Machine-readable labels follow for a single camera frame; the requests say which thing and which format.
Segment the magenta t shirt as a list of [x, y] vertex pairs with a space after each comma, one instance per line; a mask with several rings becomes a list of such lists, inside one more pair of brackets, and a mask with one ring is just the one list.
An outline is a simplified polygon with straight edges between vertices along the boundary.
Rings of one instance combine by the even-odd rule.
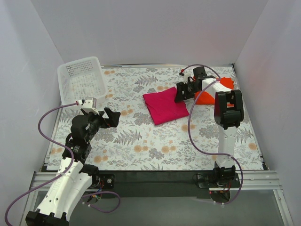
[[156, 126], [183, 118], [189, 115], [183, 101], [176, 103], [176, 88], [172, 87], [162, 92], [143, 94], [145, 104]]

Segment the white plastic basket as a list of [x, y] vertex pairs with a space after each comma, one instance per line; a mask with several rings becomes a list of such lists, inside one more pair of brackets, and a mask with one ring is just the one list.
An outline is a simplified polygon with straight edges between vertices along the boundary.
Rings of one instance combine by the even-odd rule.
[[100, 62], [91, 56], [60, 65], [57, 69], [61, 103], [68, 105], [86, 97], [103, 103], [108, 94]]

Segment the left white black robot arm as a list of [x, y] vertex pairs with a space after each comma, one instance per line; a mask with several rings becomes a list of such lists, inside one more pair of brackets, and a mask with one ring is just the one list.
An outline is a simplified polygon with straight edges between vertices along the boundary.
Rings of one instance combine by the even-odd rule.
[[70, 217], [88, 188], [100, 183], [98, 168], [85, 163], [91, 141], [99, 129], [115, 128], [120, 113], [110, 108], [104, 111], [81, 109], [82, 114], [71, 121], [71, 132], [66, 138], [64, 153], [57, 179], [35, 211], [29, 211], [25, 221], [28, 226], [67, 226]]

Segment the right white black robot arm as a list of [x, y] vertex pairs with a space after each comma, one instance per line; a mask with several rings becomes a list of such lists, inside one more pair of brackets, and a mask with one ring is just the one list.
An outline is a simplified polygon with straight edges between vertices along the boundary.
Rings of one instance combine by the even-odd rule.
[[205, 65], [194, 64], [192, 67], [193, 76], [185, 75], [185, 69], [181, 69], [179, 75], [183, 81], [176, 84], [174, 101], [179, 103], [191, 98], [198, 100], [204, 92], [214, 99], [214, 120], [219, 131], [218, 153], [212, 172], [199, 181], [223, 187], [235, 179], [235, 139], [244, 119], [242, 93], [239, 89], [223, 85], [217, 73], [214, 76], [207, 75]]

